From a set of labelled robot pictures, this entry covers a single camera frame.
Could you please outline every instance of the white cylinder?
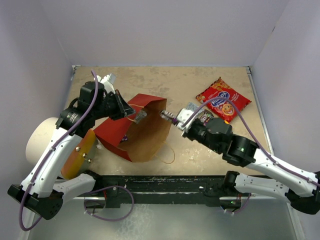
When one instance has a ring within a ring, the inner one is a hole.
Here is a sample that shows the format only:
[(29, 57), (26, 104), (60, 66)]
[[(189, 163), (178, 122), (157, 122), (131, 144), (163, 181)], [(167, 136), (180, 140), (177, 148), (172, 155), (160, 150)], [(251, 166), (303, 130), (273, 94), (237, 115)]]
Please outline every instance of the white cylinder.
[(56, 128), (58, 118), (50, 117), (44, 120), (34, 130), (25, 148), (25, 156), (29, 163), (36, 165), (46, 150)]

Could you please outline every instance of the paper bag handle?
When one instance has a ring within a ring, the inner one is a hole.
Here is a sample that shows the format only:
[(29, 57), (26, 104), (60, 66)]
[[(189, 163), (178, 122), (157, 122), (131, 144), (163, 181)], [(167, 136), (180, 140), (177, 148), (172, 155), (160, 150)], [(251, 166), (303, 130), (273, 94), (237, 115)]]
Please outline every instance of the paper bag handle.
[(173, 164), (174, 161), (176, 160), (176, 153), (175, 150), (172, 148), (172, 146), (170, 146), (166, 141), (163, 141), (164, 144), (166, 144), (173, 152), (173, 160), (171, 162), (166, 162), (164, 161), (161, 157), (157, 156), (157, 154), (154, 154), (154, 157), (157, 157), (161, 162), (163, 162), (164, 164)]

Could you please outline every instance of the white wall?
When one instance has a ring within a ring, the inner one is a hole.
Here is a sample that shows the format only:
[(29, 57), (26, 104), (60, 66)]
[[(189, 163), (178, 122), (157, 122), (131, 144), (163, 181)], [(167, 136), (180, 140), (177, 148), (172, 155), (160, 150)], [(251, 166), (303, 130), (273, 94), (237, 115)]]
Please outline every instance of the white wall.
[[(253, 81), (277, 157), (320, 171), (320, 1), (291, 0), (252, 68)], [(301, 214), (310, 240), (320, 213)]]
[(27, 141), (58, 116), (72, 67), (38, 0), (0, 0), (0, 238), (17, 239), (19, 204), (7, 195), (31, 170)]
[(72, 64), (249, 66), (288, 0), (40, 0)]

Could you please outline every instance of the cookie image on package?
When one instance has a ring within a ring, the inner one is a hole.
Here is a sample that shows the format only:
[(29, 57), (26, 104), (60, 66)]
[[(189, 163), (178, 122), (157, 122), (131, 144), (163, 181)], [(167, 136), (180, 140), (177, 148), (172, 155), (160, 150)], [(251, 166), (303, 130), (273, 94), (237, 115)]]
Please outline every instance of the cookie image on package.
[(235, 113), (235, 109), (231, 104), (227, 103), (222, 106), (222, 112), (224, 115), (231, 116)]

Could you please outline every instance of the white side wall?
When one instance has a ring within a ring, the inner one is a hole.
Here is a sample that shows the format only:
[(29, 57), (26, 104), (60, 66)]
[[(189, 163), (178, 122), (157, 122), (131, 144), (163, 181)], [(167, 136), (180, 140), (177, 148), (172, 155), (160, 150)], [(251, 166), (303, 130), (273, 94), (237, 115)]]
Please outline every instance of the white side wall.
[(58, 116), (72, 67), (38, 0), (0, 0), (0, 238), (17, 239), (19, 204), (7, 195), (31, 170), (27, 141)]
[(40, 0), (84, 66), (249, 66), (288, 0)]
[[(290, 0), (252, 68), (277, 157), (320, 171), (320, 1)], [(307, 239), (320, 236), (320, 213), (300, 214)]]

